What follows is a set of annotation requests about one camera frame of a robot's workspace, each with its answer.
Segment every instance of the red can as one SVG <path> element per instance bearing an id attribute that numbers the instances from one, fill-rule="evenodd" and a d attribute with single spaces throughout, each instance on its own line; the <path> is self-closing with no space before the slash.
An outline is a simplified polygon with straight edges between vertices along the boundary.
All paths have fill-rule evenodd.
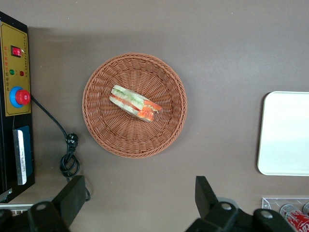
<path id="1" fill-rule="evenodd" d="M 285 204 L 280 214 L 299 232 L 309 232 L 309 217 L 292 204 Z"/>

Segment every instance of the black cable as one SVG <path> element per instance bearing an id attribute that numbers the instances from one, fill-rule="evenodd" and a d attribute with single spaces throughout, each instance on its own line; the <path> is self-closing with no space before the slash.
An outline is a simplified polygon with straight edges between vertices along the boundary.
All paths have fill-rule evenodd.
<path id="1" fill-rule="evenodd" d="M 60 160 L 60 171 L 69 182 L 70 178 L 76 176 L 80 169 L 79 161 L 74 156 L 74 152 L 78 144 L 78 137 L 74 133 L 67 135 L 66 131 L 63 129 L 60 123 L 32 95 L 31 99 L 59 126 L 65 137 L 67 143 L 67 153 Z M 88 202 L 91 199 L 91 195 L 87 188 L 85 188 L 85 191 L 86 202 Z"/>
<path id="2" fill-rule="evenodd" d="M 32 95 L 31 95 L 31 100 L 33 100 L 34 103 L 36 103 L 38 105 L 38 107 L 40 107 L 41 110 L 43 110 L 57 124 L 57 126 L 59 126 L 59 128 L 61 129 L 61 131 L 64 134 L 64 137 L 66 139 L 67 138 L 67 133 L 63 129 L 63 127 L 60 125 L 60 123 Z"/>

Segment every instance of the white cutting board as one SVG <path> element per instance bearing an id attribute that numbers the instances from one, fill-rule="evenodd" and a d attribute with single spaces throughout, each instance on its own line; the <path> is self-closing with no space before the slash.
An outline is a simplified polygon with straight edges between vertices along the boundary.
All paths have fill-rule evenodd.
<path id="1" fill-rule="evenodd" d="M 265 175 L 309 176 L 309 92 L 266 96 L 257 166 Z"/>

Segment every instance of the wicker basket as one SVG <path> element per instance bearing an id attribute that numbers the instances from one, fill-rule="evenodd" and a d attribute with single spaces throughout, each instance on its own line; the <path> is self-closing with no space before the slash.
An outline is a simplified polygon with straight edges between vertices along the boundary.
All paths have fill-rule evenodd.
<path id="1" fill-rule="evenodd" d="M 130 116 L 109 100 L 120 85 L 162 106 L 156 121 Z M 116 56 L 91 75 L 83 96 L 83 115 L 93 138 L 106 150 L 144 158 L 167 148 L 183 129 L 187 99 L 178 75 L 156 57 L 127 53 Z"/>

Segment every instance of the coca-cola can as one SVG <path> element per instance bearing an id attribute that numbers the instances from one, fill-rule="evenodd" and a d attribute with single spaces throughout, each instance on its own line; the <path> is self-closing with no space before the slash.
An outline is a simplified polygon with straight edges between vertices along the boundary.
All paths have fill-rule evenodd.
<path id="1" fill-rule="evenodd" d="M 307 202 L 303 207 L 303 212 L 309 217 L 309 202 Z"/>
<path id="2" fill-rule="evenodd" d="M 280 214 L 299 232 L 309 232 L 309 217 L 292 204 L 285 204 Z"/>

